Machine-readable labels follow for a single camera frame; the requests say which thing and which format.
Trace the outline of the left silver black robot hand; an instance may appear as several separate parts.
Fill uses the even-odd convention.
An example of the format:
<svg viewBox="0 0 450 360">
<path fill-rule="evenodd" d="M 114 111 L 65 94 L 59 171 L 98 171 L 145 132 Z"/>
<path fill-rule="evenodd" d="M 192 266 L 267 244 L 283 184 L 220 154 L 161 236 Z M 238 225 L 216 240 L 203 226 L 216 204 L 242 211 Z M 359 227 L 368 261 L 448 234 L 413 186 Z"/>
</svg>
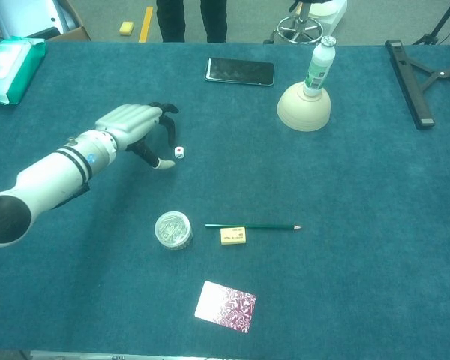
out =
<svg viewBox="0 0 450 360">
<path fill-rule="evenodd" d="M 166 128 L 168 145 L 173 149 L 176 146 L 176 126 L 167 113 L 178 112 L 179 109 L 171 103 L 123 104 L 99 118 L 94 129 L 108 133 L 118 151 L 133 152 L 153 169 L 168 170 L 176 163 L 155 155 L 146 145 L 146 136 L 156 125 L 161 125 Z"/>
</svg>

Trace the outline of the yellow floor tape strip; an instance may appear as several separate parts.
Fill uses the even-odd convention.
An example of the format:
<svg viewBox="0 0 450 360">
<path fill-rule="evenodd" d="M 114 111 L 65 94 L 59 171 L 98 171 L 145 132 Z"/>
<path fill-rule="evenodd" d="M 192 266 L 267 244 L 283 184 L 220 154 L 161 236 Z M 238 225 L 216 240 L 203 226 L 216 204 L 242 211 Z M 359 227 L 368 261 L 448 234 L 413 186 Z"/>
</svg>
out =
<svg viewBox="0 0 450 360">
<path fill-rule="evenodd" d="M 147 6 L 145 9 L 142 25 L 139 32 L 138 42 L 140 44 L 144 44 L 148 39 L 152 16 L 153 16 L 153 7 Z"/>
</svg>

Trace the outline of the cardboard box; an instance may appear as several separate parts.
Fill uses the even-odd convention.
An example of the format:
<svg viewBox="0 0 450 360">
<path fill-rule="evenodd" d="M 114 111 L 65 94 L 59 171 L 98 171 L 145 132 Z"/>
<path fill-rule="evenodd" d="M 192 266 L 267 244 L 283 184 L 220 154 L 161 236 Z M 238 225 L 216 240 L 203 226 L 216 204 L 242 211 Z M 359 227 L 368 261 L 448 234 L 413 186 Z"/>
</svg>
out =
<svg viewBox="0 0 450 360">
<path fill-rule="evenodd" d="M 90 41 L 69 0 L 0 0 L 0 39 Z"/>
</svg>

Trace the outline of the person legs black trousers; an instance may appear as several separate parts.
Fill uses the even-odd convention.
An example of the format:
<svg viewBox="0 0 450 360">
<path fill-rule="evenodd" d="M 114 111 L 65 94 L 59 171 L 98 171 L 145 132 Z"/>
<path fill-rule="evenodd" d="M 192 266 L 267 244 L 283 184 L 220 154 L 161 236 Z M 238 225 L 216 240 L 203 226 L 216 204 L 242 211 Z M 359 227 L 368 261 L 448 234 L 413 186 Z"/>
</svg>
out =
<svg viewBox="0 0 450 360">
<path fill-rule="evenodd" d="M 185 42 L 185 0 L 156 0 L 157 21 L 164 43 Z M 202 23 L 209 44 L 227 41 L 227 0 L 199 0 Z"/>
</svg>

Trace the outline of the black smartphone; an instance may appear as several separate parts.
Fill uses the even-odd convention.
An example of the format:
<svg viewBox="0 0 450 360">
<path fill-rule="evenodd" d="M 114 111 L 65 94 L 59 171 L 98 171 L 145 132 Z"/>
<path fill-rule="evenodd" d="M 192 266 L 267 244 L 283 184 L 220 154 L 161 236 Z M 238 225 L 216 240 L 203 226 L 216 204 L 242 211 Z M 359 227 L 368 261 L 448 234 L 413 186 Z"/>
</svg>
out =
<svg viewBox="0 0 450 360">
<path fill-rule="evenodd" d="M 212 82 L 272 86 L 274 76 L 274 64 L 265 61 L 209 58 L 205 68 L 205 79 Z"/>
</svg>

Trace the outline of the green wet wipes pack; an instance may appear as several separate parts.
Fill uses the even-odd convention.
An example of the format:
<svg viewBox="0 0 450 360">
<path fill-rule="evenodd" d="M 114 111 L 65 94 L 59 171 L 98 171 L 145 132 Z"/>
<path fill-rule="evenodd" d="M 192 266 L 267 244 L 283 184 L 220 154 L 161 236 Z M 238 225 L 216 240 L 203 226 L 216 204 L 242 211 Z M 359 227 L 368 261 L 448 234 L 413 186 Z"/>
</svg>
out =
<svg viewBox="0 0 450 360">
<path fill-rule="evenodd" d="M 11 37 L 0 42 L 0 104 L 18 104 L 47 53 L 44 39 Z"/>
</svg>

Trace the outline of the yellow eraser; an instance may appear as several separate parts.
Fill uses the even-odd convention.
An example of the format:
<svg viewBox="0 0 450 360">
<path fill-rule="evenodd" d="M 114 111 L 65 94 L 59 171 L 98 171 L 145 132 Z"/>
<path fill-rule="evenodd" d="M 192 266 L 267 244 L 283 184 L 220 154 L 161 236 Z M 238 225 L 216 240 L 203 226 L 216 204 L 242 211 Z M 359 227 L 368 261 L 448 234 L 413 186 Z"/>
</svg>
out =
<svg viewBox="0 0 450 360">
<path fill-rule="evenodd" d="M 246 241 L 246 229 L 243 226 L 225 227 L 220 230 L 220 243 L 222 245 L 242 245 Z"/>
</svg>

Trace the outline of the green pencil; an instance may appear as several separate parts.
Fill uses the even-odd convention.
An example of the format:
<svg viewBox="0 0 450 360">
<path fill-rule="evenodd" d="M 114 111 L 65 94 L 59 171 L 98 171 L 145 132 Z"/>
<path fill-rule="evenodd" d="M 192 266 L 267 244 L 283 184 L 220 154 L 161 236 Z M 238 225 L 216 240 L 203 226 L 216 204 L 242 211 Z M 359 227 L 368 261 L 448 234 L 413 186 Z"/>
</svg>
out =
<svg viewBox="0 0 450 360">
<path fill-rule="evenodd" d="M 289 224 L 222 224 L 222 223 L 206 223 L 205 228 L 235 228 L 244 227 L 248 229 L 259 229 L 259 230 L 290 230 L 297 231 L 301 230 L 302 226 L 299 225 L 289 225 Z"/>
</svg>

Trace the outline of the beige upturned bowl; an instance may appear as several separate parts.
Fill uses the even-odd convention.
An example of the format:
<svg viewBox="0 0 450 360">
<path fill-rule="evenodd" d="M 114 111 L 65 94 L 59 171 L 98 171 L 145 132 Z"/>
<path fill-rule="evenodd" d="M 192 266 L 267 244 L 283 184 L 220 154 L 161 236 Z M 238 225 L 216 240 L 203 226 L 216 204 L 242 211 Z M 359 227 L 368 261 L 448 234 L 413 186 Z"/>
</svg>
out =
<svg viewBox="0 0 450 360">
<path fill-rule="evenodd" d="M 277 103 L 277 115 L 289 128 L 301 132 L 317 131 L 325 127 L 331 115 L 331 99 L 326 89 L 310 96 L 303 82 L 291 85 Z"/>
</svg>

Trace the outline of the chrome stool base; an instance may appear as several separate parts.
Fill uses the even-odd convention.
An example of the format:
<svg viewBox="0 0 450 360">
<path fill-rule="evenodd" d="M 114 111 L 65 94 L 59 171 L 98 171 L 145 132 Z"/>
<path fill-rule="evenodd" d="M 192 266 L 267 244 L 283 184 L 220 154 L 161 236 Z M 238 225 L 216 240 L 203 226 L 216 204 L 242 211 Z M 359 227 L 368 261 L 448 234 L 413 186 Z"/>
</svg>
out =
<svg viewBox="0 0 450 360">
<path fill-rule="evenodd" d="M 322 24 L 311 17 L 311 6 L 323 4 L 329 0 L 293 0 L 289 7 L 290 15 L 283 18 L 263 44 L 274 44 L 278 36 L 289 44 L 317 45 L 323 35 Z"/>
</svg>

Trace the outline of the white plastic bottle green label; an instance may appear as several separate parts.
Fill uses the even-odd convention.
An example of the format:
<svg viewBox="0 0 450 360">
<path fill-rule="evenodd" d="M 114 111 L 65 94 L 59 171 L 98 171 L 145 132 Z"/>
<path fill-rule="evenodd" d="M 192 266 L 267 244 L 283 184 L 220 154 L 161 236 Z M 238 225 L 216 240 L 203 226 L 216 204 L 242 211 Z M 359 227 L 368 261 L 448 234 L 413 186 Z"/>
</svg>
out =
<svg viewBox="0 0 450 360">
<path fill-rule="evenodd" d="M 329 70 L 335 60 L 336 38 L 323 36 L 313 51 L 312 58 L 304 79 L 304 93 L 307 96 L 317 96 L 323 87 Z"/>
</svg>

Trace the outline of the red patterned playing card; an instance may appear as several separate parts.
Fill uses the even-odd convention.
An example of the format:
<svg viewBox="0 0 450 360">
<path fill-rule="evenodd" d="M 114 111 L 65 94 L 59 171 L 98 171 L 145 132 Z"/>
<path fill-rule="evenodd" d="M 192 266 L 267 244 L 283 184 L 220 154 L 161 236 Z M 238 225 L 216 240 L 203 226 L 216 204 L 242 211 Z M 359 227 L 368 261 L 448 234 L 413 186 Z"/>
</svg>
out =
<svg viewBox="0 0 450 360">
<path fill-rule="evenodd" d="M 196 305 L 198 319 L 247 334 L 257 297 L 249 292 L 206 280 Z"/>
</svg>

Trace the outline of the white machine base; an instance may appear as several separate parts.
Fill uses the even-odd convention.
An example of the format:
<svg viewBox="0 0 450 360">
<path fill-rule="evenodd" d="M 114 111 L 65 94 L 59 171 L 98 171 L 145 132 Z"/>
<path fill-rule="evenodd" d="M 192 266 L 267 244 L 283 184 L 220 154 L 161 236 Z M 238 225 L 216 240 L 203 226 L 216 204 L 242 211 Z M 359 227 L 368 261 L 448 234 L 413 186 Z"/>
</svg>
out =
<svg viewBox="0 0 450 360">
<path fill-rule="evenodd" d="M 313 3 L 309 17 L 317 20 L 323 27 L 325 36 L 332 35 L 338 23 L 347 11 L 348 0 L 329 0 L 324 3 Z"/>
</svg>

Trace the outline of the black folding stand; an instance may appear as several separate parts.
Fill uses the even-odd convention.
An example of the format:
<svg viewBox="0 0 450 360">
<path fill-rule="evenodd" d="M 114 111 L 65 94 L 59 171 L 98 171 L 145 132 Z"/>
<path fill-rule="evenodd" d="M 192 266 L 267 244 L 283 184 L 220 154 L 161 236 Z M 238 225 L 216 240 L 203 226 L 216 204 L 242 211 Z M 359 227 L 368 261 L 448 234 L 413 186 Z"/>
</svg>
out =
<svg viewBox="0 0 450 360">
<path fill-rule="evenodd" d="M 410 58 L 400 40 L 387 40 L 385 48 L 399 82 L 403 96 L 418 130 L 427 130 L 435 125 L 434 118 L 425 100 L 425 91 L 436 81 L 450 80 L 450 67 L 432 70 Z"/>
</svg>

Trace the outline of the black tripod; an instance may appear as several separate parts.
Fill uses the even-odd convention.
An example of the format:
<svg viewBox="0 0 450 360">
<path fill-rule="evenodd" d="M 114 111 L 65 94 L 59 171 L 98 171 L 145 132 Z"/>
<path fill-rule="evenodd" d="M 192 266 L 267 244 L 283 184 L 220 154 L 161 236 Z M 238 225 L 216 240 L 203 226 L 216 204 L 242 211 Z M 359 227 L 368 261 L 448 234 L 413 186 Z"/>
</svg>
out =
<svg viewBox="0 0 450 360">
<path fill-rule="evenodd" d="M 442 45 L 450 38 L 450 28 L 441 35 L 443 28 L 450 20 L 450 5 L 446 8 L 443 15 L 437 20 L 436 25 L 426 31 L 419 39 L 415 40 L 412 45 Z"/>
</svg>

